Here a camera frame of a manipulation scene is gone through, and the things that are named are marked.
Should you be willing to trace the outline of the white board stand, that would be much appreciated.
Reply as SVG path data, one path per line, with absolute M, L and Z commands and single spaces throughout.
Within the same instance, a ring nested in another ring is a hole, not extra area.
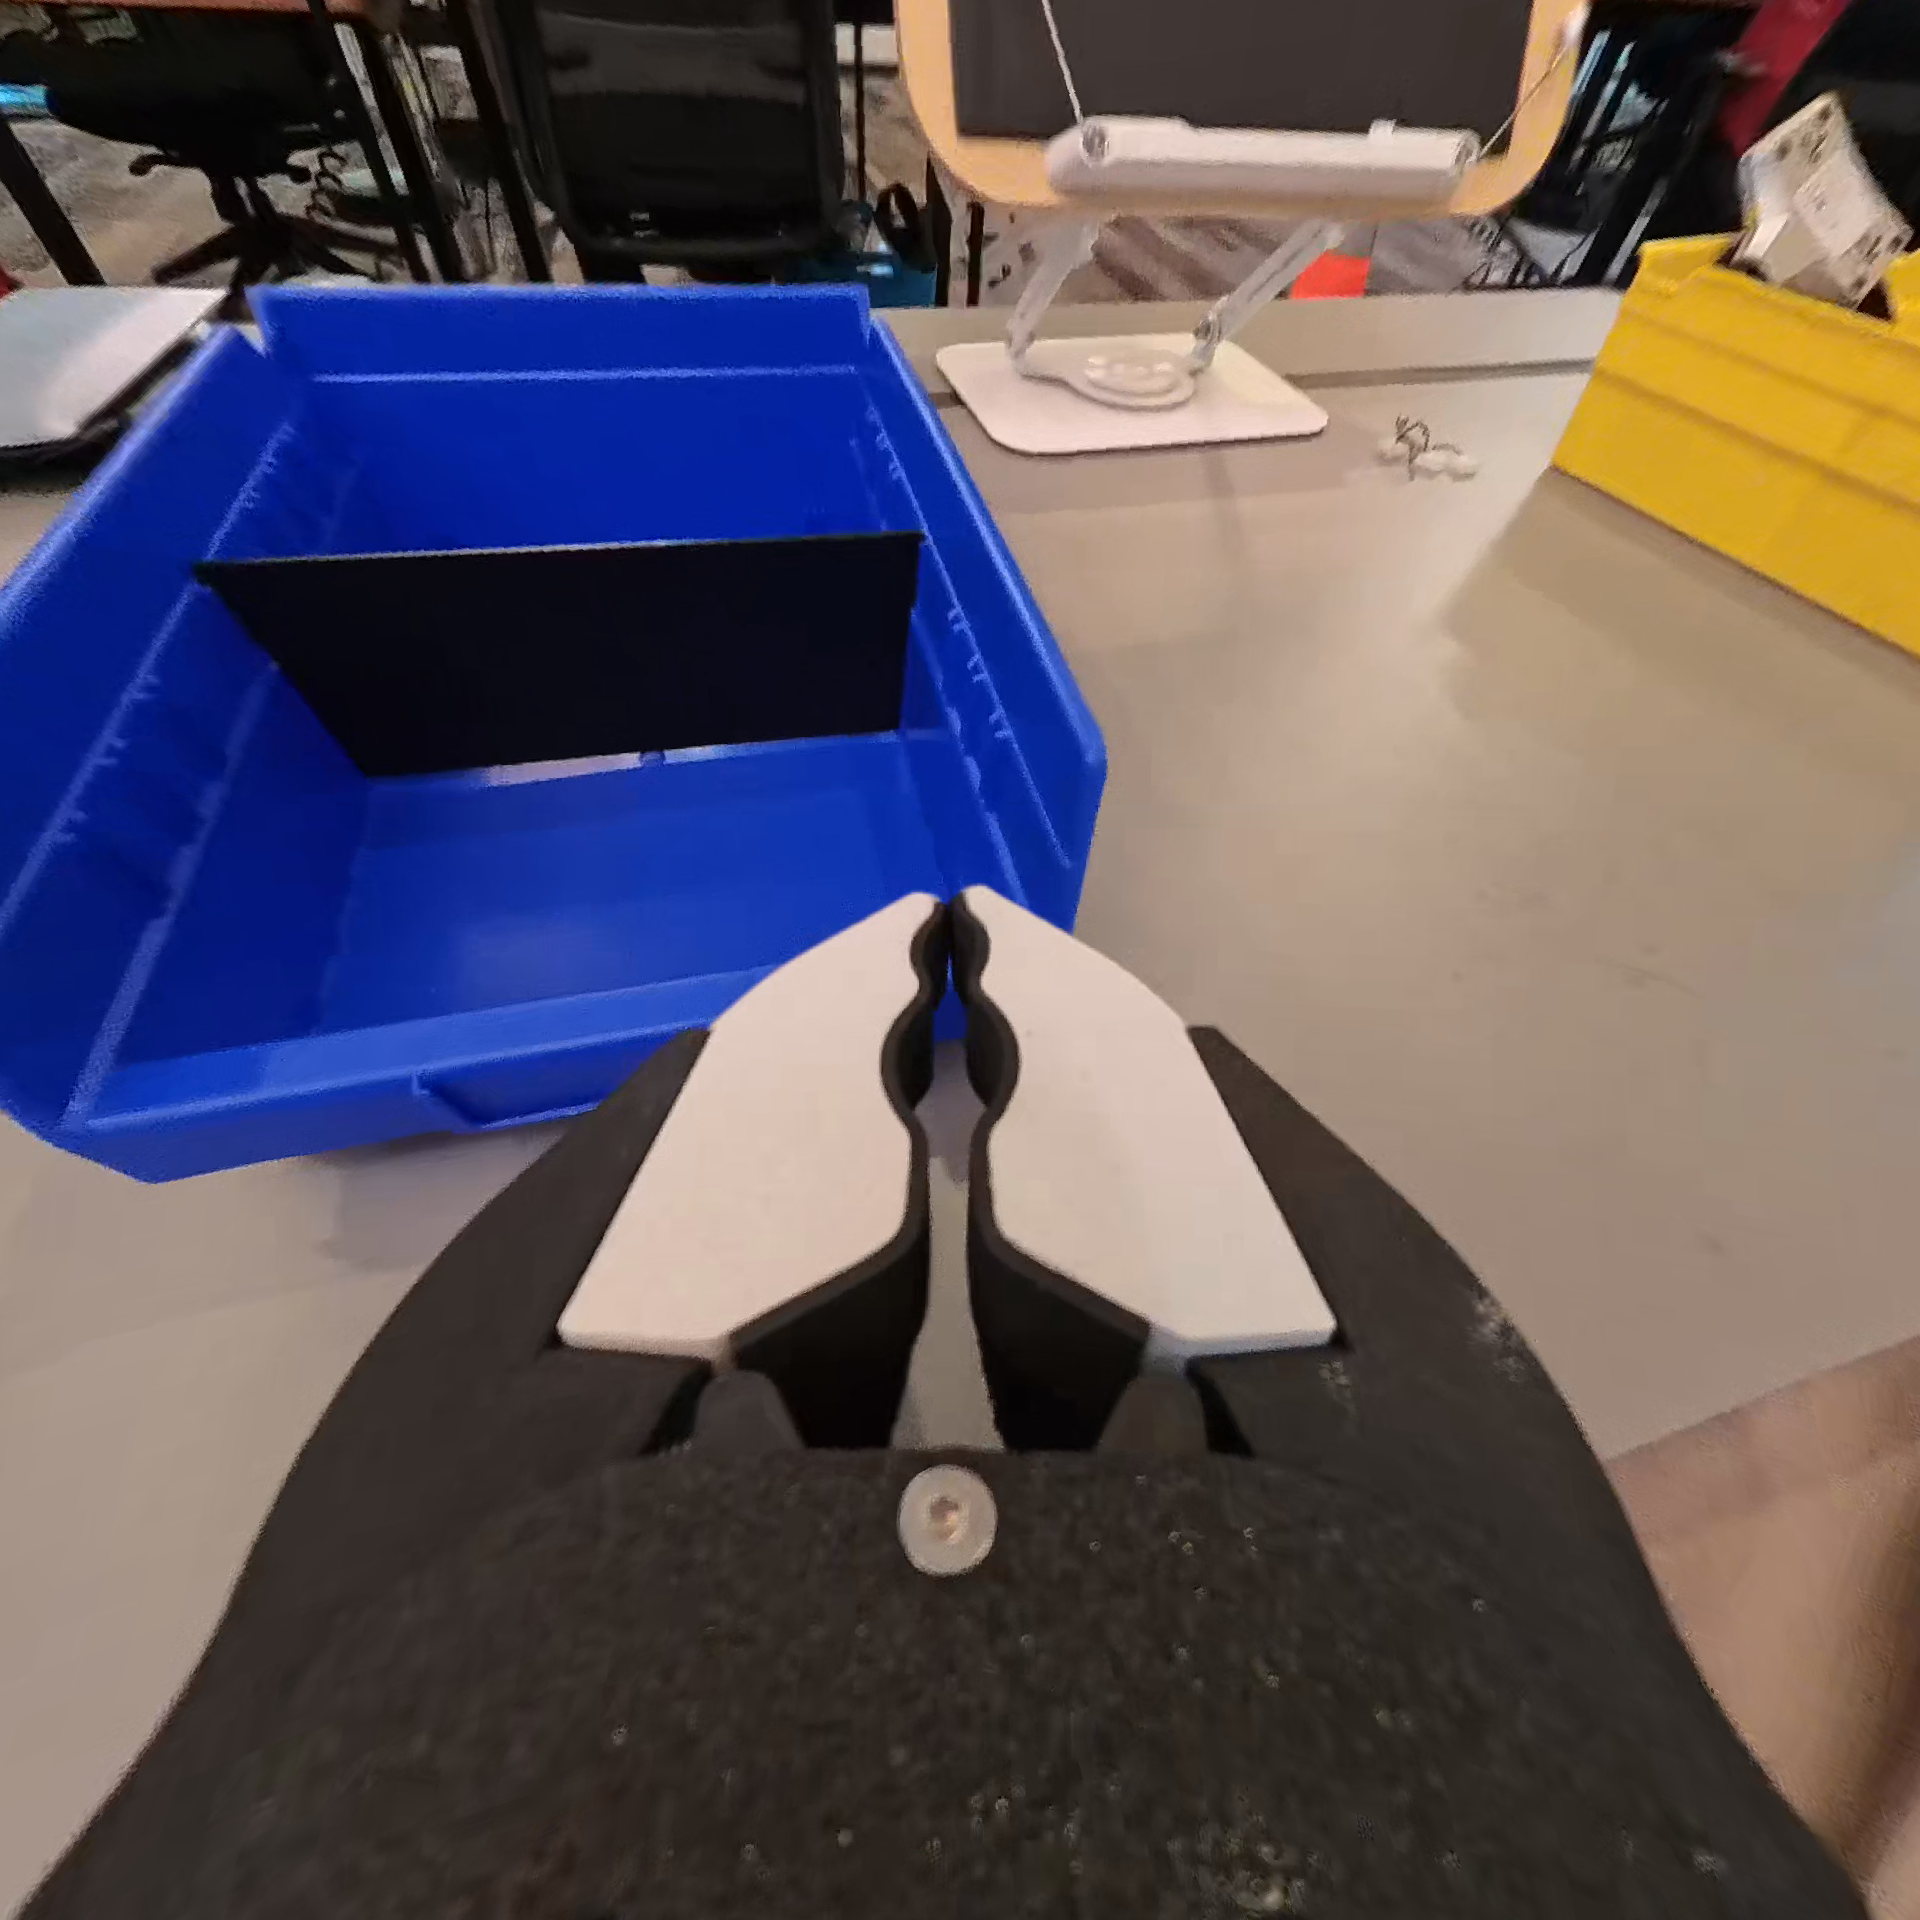
M 1302 439 L 1327 417 L 1259 369 L 1236 336 L 1282 299 L 1338 237 L 1339 214 L 1450 201 L 1479 162 L 1475 133 L 1209 133 L 1189 121 L 1096 114 L 1044 148 L 1044 182 L 1071 210 L 1096 200 L 1287 200 L 1302 222 L 1195 336 L 1044 338 L 1064 283 L 1092 261 L 1096 222 L 1048 230 L 1002 348 L 940 348 L 935 369 L 975 429 L 1034 458 Z

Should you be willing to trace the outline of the yellow plastic bin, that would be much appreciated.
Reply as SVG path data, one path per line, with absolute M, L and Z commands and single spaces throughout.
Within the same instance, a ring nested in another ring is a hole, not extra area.
M 1864 309 L 1665 237 L 1551 468 L 1615 507 L 1920 652 L 1920 256 Z

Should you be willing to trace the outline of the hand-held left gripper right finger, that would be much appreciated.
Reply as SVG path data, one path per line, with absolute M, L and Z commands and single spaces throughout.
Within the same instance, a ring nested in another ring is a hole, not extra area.
M 946 903 L 975 1135 L 966 1300 L 1005 1449 L 1092 1449 L 1136 1379 L 1309 1354 L 1338 1310 L 1195 1026 L 1034 908 Z

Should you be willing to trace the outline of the blue plastic bin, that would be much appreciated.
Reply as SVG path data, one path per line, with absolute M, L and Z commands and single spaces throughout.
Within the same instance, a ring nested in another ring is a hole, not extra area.
M 587 1114 L 903 893 L 1071 925 L 1109 749 L 854 288 L 274 288 L 5 577 L 0 1098 L 133 1182 Z M 195 563 L 919 534 L 894 735 L 360 773 Z

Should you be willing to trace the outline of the teal bag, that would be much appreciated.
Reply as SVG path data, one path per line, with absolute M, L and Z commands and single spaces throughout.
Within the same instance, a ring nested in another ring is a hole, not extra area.
M 849 250 L 849 283 L 864 295 L 869 309 L 932 309 L 940 307 L 940 230 L 926 200 L 912 200 L 903 182 L 875 194 L 875 201 L 857 201 L 864 230 Z

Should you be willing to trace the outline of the silver metal HDMI switch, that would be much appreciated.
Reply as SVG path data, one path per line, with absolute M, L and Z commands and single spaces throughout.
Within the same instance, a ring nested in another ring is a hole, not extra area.
M 1916 230 L 1864 176 L 1836 89 L 1811 96 L 1735 162 L 1739 234 L 1731 269 L 1860 309 L 1906 256 Z

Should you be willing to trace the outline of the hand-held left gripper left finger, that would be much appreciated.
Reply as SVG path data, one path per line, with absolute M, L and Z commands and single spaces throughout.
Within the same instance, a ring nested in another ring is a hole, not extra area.
M 946 908 L 903 893 L 700 1043 L 559 1349 L 756 1370 L 812 1449 L 889 1449 L 932 1297 L 932 1023 Z

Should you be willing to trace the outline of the black divider of blue bin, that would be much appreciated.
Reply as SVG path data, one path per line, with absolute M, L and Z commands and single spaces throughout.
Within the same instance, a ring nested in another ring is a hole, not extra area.
M 195 563 L 360 773 L 894 735 L 919 534 Z

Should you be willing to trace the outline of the black office chair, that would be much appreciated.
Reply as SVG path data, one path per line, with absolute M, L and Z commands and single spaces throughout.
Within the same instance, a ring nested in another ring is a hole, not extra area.
M 503 82 L 587 283 L 836 283 L 857 250 L 826 0 L 503 0 Z
M 223 234 L 154 261 L 154 288 L 230 269 L 228 299 L 242 299 L 265 283 L 424 269 L 346 45 L 312 5 L 39 5 L 39 27 L 9 21 L 5 76 L 38 82 L 62 127 L 125 142 L 135 182 L 172 167 L 211 188 Z M 392 237 L 274 201 L 274 182 L 338 182 L 346 148 L 362 148 L 372 222 Z

